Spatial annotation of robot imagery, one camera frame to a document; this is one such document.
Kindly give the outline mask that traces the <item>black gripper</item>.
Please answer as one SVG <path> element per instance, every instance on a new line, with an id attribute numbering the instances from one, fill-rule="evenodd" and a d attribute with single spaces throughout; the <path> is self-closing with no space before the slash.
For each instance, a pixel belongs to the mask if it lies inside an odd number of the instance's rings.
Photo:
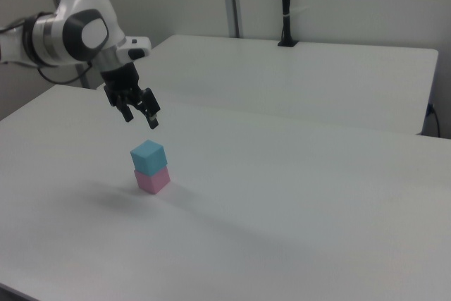
<path id="1" fill-rule="evenodd" d="M 151 129 L 155 129 L 159 122 L 157 113 L 161 110 L 159 103 L 150 88 L 142 90 L 139 85 L 139 75 L 134 63 L 127 63 L 120 68 L 100 72 L 104 80 L 104 90 L 110 105 L 116 107 L 128 123 L 133 114 L 128 105 L 139 109 Z"/>

